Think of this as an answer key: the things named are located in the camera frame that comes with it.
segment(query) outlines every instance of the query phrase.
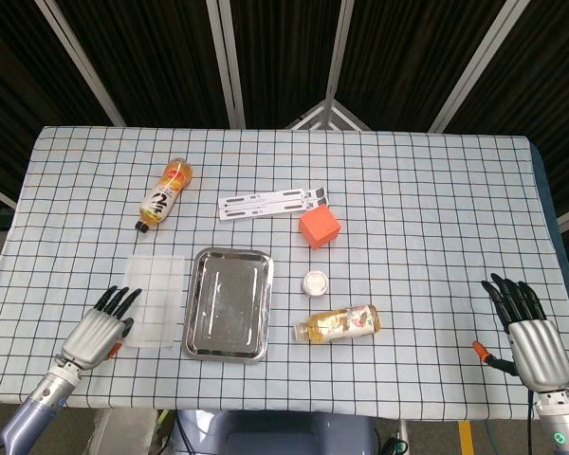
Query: metal tray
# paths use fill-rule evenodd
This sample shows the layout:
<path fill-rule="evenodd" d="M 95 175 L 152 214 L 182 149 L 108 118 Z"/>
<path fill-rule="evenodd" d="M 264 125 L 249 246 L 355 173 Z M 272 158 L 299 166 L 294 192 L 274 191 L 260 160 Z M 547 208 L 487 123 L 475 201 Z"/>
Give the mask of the metal tray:
<path fill-rule="evenodd" d="M 273 276 L 274 263 L 261 251 L 200 251 L 186 307 L 186 351 L 207 360 L 259 361 L 267 349 Z"/>

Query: robotic hand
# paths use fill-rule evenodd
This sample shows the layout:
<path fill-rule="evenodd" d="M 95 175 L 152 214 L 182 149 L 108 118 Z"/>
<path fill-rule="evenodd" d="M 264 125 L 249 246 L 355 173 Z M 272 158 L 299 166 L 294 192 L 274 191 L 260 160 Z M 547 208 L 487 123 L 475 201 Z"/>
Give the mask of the robotic hand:
<path fill-rule="evenodd" d="M 555 455 L 569 454 L 569 358 L 559 332 L 525 282 L 495 274 L 491 278 L 499 290 L 488 282 L 483 287 L 508 335 L 514 362 L 494 357 L 478 341 L 474 350 L 487 365 L 520 377 L 531 402 L 533 392 L 538 394 L 536 410 L 544 434 L 553 438 Z"/>
<path fill-rule="evenodd" d="M 133 320 L 120 320 L 129 309 L 141 289 L 132 292 L 120 304 L 129 291 L 128 287 L 117 291 L 110 287 L 94 308 L 65 341 L 62 354 L 55 355 L 55 363 L 26 402 L 13 414 L 1 433 L 7 455 L 29 453 L 36 440 L 65 404 L 67 397 L 80 382 L 80 371 L 92 370 L 105 360 L 121 337 L 126 337 Z"/>

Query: green light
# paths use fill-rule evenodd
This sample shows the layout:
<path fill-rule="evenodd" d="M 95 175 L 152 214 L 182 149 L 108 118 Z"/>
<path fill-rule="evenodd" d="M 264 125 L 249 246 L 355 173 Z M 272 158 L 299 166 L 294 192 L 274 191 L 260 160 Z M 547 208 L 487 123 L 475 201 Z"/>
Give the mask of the green light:
<path fill-rule="evenodd" d="M 554 433 L 554 440 L 557 444 L 565 444 L 565 435 L 562 433 Z"/>

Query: checkered tablecloth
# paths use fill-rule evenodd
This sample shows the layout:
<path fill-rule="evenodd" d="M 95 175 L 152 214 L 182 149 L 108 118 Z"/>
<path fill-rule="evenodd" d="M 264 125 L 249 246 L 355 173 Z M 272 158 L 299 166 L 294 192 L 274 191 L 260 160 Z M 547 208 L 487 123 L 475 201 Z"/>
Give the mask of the checkered tablecloth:
<path fill-rule="evenodd" d="M 173 157 L 194 179 L 158 229 L 134 229 L 138 204 Z M 328 190 L 339 237 L 311 251 L 299 215 L 221 222 L 217 198 Z M 25 399 L 127 258 L 207 246 L 259 249 L 275 263 L 269 346 L 256 365 L 124 347 L 83 377 L 78 407 L 325 410 L 388 418 L 524 418 L 517 378 L 479 364 L 479 338 L 511 358 L 480 285 L 524 280 L 569 353 L 569 302 L 523 137 L 376 132 L 45 128 L 0 259 L 0 401 Z M 301 289 L 309 269 L 328 295 Z M 291 327 L 372 303 L 374 337 L 310 346 Z"/>

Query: orange block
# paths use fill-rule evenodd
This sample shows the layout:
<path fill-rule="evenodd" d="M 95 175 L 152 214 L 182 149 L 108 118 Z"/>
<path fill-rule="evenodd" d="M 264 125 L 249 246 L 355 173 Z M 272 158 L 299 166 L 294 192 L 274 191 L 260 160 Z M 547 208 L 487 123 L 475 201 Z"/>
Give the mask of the orange block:
<path fill-rule="evenodd" d="M 318 206 L 300 218 L 300 231 L 312 249 L 331 242 L 340 229 L 340 222 L 326 205 Z"/>

